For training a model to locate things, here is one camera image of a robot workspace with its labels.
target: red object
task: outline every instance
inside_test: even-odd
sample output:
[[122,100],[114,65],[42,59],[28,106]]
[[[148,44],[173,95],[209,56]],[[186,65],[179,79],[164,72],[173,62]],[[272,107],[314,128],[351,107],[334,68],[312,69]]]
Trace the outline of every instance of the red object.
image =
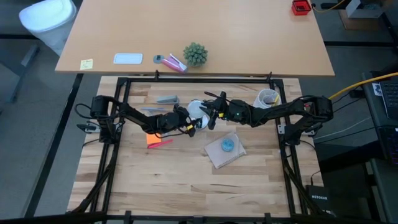
[[171,143],[171,142],[173,142],[173,139],[170,139],[170,140],[167,140],[167,141],[164,141],[164,142],[151,144],[151,145],[148,146],[148,149],[152,149],[152,148],[155,148],[157,146],[163,146],[164,144]]
[[292,4],[293,13],[296,16],[307,15],[311,11],[311,6],[307,0],[296,0]]

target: yellow sticky note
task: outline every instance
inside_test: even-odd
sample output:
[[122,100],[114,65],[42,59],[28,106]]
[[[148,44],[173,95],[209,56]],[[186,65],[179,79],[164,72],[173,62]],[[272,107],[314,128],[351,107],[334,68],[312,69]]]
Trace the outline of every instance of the yellow sticky note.
[[93,59],[82,60],[80,62],[80,70],[92,69]]
[[154,134],[147,134],[147,145],[162,142],[162,140]]

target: yellow cable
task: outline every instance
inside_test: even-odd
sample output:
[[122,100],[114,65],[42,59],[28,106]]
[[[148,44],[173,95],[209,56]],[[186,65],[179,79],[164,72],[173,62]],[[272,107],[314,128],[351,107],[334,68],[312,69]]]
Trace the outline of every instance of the yellow cable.
[[318,12],[318,13],[324,13],[324,12],[327,12],[327,11],[330,11],[330,10],[336,8],[337,6],[341,5],[341,4],[342,4],[343,2],[345,2],[345,1],[346,1],[346,0],[342,0],[341,2],[337,3],[335,6],[329,8],[329,9],[327,9],[327,10],[323,10],[323,11],[319,11],[319,10],[316,9],[315,7],[312,7],[312,9],[313,9],[314,11]]
[[350,90],[350,89],[355,88],[355,87],[357,87],[357,86],[363,85],[363,84],[365,84],[365,83],[373,82],[373,81],[380,80],[380,79],[383,79],[383,78],[393,77],[393,76],[396,76],[396,75],[398,75],[398,72],[394,72],[394,73],[391,73],[391,74],[388,74],[388,75],[383,75],[383,76],[376,77],[376,78],[370,78],[370,79],[368,79],[368,80],[364,80],[364,81],[355,83],[354,85],[350,85],[349,87],[346,87],[346,88],[344,88],[344,89],[338,91],[337,93],[331,95],[331,96],[329,97],[329,100],[335,98],[336,96],[338,96],[338,95],[344,93],[344,92],[347,91],[347,90]]

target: light wood desk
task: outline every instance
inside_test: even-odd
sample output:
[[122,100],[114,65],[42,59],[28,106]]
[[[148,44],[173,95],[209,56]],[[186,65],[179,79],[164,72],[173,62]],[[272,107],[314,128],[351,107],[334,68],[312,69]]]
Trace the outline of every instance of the light wood desk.
[[[173,72],[155,55],[203,44],[208,61],[195,74],[333,76],[313,12],[295,16],[292,0],[84,0],[56,71]],[[140,65],[115,65],[117,53],[142,53]],[[93,59],[93,68],[80,62]]]
[[[113,96],[117,79],[103,77],[98,94]],[[287,101],[302,95],[298,79],[285,78],[284,85]],[[187,106],[194,98],[209,100],[203,91],[219,94],[221,90],[227,92],[228,98],[252,103],[263,88],[267,88],[265,84],[132,83],[128,103],[139,110],[143,106],[158,106],[155,103],[158,96],[178,95],[180,104]],[[296,122],[300,117],[291,118]],[[203,148],[231,131],[237,133],[248,154],[214,169]],[[97,138],[97,134],[88,134],[86,141]],[[197,131],[193,138],[186,135],[170,138],[174,140],[172,144],[147,149],[146,134],[138,125],[126,121],[109,214],[123,215],[125,210],[131,210],[133,215],[263,217],[265,212],[270,212],[273,217],[289,216],[274,121],[251,128],[218,119],[213,131],[206,128]],[[313,144],[306,136],[302,139]],[[83,148],[69,210],[94,186],[102,147],[103,144],[95,142]],[[297,146],[297,156],[303,184],[309,184],[310,176],[319,170],[317,155],[311,146],[301,143]],[[314,176],[314,183],[322,185],[320,174]],[[300,212],[297,192],[292,188],[296,211]],[[103,194],[104,190],[100,194],[100,205]]]

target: red box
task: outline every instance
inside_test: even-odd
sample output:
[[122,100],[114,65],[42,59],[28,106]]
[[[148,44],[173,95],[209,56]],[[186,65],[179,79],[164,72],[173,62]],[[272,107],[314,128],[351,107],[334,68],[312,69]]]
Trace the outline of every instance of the red box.
[[311,11],[311,6],[307,0],[296,0],[292,4],[293,13],[296,16],[307,15]]

